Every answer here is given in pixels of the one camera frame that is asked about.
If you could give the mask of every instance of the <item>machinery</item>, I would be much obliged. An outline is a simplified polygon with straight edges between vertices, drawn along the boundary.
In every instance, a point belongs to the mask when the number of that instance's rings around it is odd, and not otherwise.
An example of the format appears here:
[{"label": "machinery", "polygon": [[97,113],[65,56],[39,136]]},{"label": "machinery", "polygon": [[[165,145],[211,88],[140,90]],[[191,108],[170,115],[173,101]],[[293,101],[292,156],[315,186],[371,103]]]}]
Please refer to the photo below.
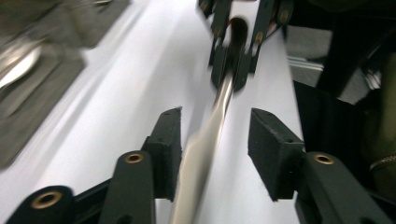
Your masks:
[{"label": "machinery", "polygon": [[[214,36],[209,65],[218,88],[209,120],[193,134],[181,159],[181,108],[161,114],[141,150],[120,156],[111,179],[74,196],[64,186],[30,195],[8,223],[155,223],[156,198],[174,202],[171,223],[192,223],[233,92],[254,74],[261,45],[287,24],[292,1],[261,0],[248,48],[243,19],[229,19],[232,1],[200,0]],[[231,24],[231,41],[224,46]],[[304,143],[275,115],[251,110],[248,155],[273,201],[292,199],[302,223],[391,223],[335,157],[304,152]]]}]

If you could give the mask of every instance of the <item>black bracket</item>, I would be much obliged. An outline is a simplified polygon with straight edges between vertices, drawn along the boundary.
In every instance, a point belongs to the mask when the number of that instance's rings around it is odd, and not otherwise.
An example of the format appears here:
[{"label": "black bracket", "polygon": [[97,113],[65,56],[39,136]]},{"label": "black bracket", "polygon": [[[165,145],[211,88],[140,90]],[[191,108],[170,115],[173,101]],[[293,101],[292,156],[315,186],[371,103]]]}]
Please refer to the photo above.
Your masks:
[{"label": "black bracket", "polygon": [[[214,14],[211,30],[213,43],[210,52],[209,65],[213,66],[211,79],[216,88],[224,76],[228,47],[223,46],[223,40],[228,27],[232,0],[199,0],[199,8],[208,18]],[[253,36],[247,50],[239,55],[239,66],[235,75],[234,91],[241,90],[248,79],[248,74],[256,72],[260,49],[267,38],[270,23],[273,20],[278,27],[286,25],[293,11],[293,0],[260,0],[259,9],[253,29]]]},{"label": "black bracket", "polygon": [[40,189],[7,223],[155,223],[155,198],[173,200],[181,162],[181,108],[163,112],[142,150],[119,157],[111,179],[74,196]]},{"label": "black bracket", "polygon": [[253,108],[248,155],[273,201],[291,199],[301,223],[392,223],[341,161],[303,151],[275,115]]}]

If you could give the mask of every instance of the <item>silver metal surface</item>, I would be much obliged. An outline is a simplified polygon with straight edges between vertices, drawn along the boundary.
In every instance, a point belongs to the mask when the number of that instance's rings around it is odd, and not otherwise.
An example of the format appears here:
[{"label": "silver metal surface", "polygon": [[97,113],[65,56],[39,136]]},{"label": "silver metal surface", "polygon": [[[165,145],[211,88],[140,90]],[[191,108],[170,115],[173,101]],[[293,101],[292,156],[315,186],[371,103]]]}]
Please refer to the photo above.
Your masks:
[{"label": "silver metal surface", "polygon": [[39,64],[35,65],[35,62],[32,62],[31,66],[24,66],[22,63],[20,63],[14,68],[15,74],[19,74],[21,72],[18,72],[19,66],[21,69],[29,67],[32,68],[35,66],[35,70],[29,72],[29,77],[26,77],[22,83],[18,84],[18,86],[12,87],[12,91],[8,92],[5,94],[5,97],[1,98],[0,119],[10,117],[19,110],[23,103],[61,62],[61,56],[58,55],[59,53],[61,52],[51,45],[40,45],[40,47],[34,49],[34,51],[31,53],[36,54],[39,59],[31,55],[28,55],[26,58],[26,60],[29,61],[39,60]]},{"label": "silver metal surface", "polygon": [[4,64],[1,71],[0,90],[23,77],[35,65],[41,53],[40,43],[30,43],[17,52],[11,52],[8,63]]},{"label": "silver metal surface", "polygon": [[112,1],[113,0],[96,0],[93,2],[93,4],[96,6],[105,6],[105,5],[110,4]]},{"label": "silver metal surface", "polygon": [[16,64],[22,55],[26,54],[29,42],[29,39],[23,36],[2,46],[4,50],[0,52],[0,79],[8,73],[12,65]]},{"label": "silver metal surface", "polygon": [[364,78],[369,86],[370,90],[376,90],[381,88],[381,74],[379,72],[373,73],[369,71]]},{"label": "silver metal surface", "polygon": [[228,104],[233,95],[233,73],[227,73],[204,127],[190,136],[179,169],[171,223],[189,224],[200,204],[210,167],[219,144]]},{"label": "silver metal surface", "polygon": [[323,71],[323,64],[312,63],[304,58],[289,56],[288,62],[289,62],[289,65],[293,66],[293,67],[301,67],[301,68],[307,68],[307,69],[312,69],[312,70],[317,70],[317,71]]}]

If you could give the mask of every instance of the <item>metal shaft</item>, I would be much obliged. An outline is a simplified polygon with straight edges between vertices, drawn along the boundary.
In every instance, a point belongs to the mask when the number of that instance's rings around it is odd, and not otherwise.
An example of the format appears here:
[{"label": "metal shaft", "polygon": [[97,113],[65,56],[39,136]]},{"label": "metal shaft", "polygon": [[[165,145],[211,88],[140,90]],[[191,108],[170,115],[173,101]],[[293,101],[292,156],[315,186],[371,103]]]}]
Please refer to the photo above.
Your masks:
[{"label": "metal shaft", "polygon": [[178,175],[172,224],[190,224],[194,221],[232,95],[233,72],[230,71],[221,83],[209,120],[187,142]]}]

